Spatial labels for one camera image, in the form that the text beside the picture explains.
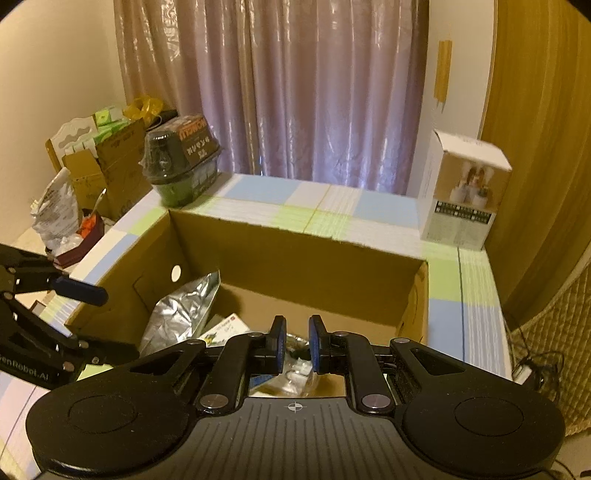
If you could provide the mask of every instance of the white product box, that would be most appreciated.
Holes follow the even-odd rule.
[[[226,345],[226,342],[233,336],[250,332],[248,325],[244,323],[238,315],[232,313],[229,317],[222,320],[215,327],[199,337],[199,340],[205,341],[208,347]]]
[[[510,176],[498,147],[433,131],[418,196],[421,239],[480,250]]]

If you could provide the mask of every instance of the box handle hole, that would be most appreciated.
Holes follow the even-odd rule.
[[[181,266],[175,265],[173,267],[172,273],[170,274],[170,279],[175,283],[178,282],[178,279],[181,278],[181,272],[182,272]]]

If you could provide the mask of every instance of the cardboard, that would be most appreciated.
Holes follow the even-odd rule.
[[[135,121],[97,145],[98,160],[89,150],[63,157],[64,166],[72,174],[80,208],[92,209],[106,188],[98,211],[103,217],[118,220],[152,189],[139,165],[144,155],[144,137],[144,123]],[[55,164],[57,157],[51,154],[50,144],[46,147]]]
[[[179,265],[175,283],[171,272]],[[222,286],[212,314],[236,313],[268,331],[275,315],[307,338],[318,313],[329,331],[348,330],[387,345],[400,333],[426,342],[427,264],[304,233],[167,212],[100,281],[101,308],[81,305],[67,322],[74,333],[139,344],[157,301],[215,269]],[[318,394],[341,395],[342,379],[322,379]]]
[[[421,239],[482,249],[510,176],[496,146],[435,130],[418,198]]]

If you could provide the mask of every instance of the crosshair marking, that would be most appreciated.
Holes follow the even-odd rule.
[[[289,408],[293,413],[296,413],[298,411],[300,411],[302,408],[305,408],[305,406],[303,406],[301,403],[298,402],[293,402],[290,403],[288,406],[286,406],[286,408]]]

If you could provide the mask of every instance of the curtain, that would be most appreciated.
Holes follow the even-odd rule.
[[[128,100],[203,112],[222,170],[405,193],[427,0],[114,0]]]
[[[591,23],[567,0],[498,0],[482,139],[513,173],[486,240],[512,328],[559,291],[591,240]]]

